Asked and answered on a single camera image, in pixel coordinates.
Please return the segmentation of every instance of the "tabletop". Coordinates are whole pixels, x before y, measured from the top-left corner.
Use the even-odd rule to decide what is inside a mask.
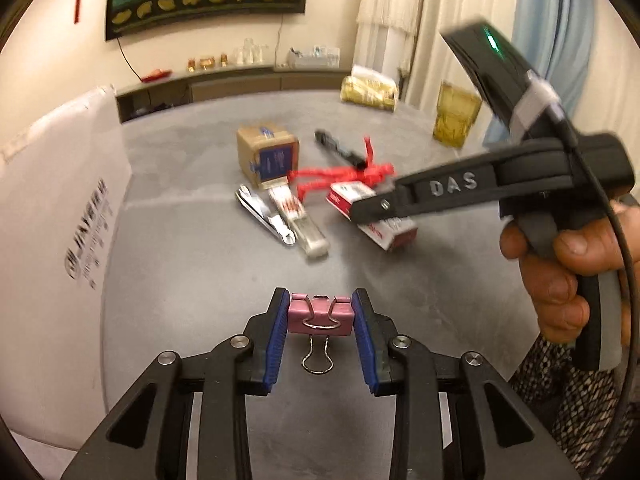
[[[326,194],[310,194],[305,206],[331,249],[326,259],[309,262],[236,201],[246,181],[236,130],[261,121],[298,136],[301,168],[340,164],[315,144],[316,128],[359,152],[370,136],[375,161],[391,162],[398,174],[460,157],[433,140],[433,118],[422,112],[403,104],[395,113],[344,104],[335,91],[224,98],[125,124],[133,178],[104,288],[108,406],[160,352],[207,352],[241,333],[250,316],[267,309],[277,286],[328,296],[364,287],[401,333],[442,354],[479,351],[508,378],[538,328],[518,265],[500,255],[504,221],[497,204],[415,218],[417,239],[385,253]],[[305,336],[290,335],[273,393],[247,397],[254,478],[388,478],[394,399],[369,393],[353,337],[332,339],[335,368],[325,376],[300,366],[307,345]]]

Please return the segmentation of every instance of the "screw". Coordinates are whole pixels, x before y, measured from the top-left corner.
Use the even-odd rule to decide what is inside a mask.
[[[467,352],[465,354],[465,361],[472,366],[480,366],[484,359],[478,352]]]
[[[411,344],[411,338],[405,335],[397,335],[391,340],[391,343],[396,348],[409,348],[409,345]]]
[[[245,348],[249,345],[249,338],[245,335],[236,335],[231,338],[233,348]]]
[[[161,365],[170,365],[171,363],[173,363],[175,361],[175,353],[171,352],[171,351],[167,351],[167,352],[162,352],[159,356],[158,356],[158,362]]]

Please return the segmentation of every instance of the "brown box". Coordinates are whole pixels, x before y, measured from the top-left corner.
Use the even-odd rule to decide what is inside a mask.
[[[238,163],[254,187],[286,184],[287,173],[298,169],[298,138],[276,124],[242,126],[236,138]]]

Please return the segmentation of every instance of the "pink binder clip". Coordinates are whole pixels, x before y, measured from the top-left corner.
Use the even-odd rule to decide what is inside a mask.
[[[329,336],[348,336],[353,329],[353,309],[351,298],[313,296],[308,294],[291,295],[289,304],[288,331],[309,335],[309,353],[302,359],[302,367],[310,374],[322,375],[332,370],[334,362],[329,357]],[[314,352],[313,336],[324,335],[324,357],[329,361],[325,370],[312,370],[306,361]]]

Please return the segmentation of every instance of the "fingernail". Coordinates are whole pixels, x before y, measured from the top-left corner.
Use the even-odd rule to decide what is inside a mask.
[[[551,282],[548,293],[554,300],[567,301],[569,299],[569,283],[564,278],[558,278]]]
[[[578,233],[564,232],[560,235],[560,240],[567,246],[569,251],[577,256],[587,253],[587,238]]]
[[[579,304],[565,306],[564,322],[576,328],[582,328],[584,326],[584,309],[582,306]]]

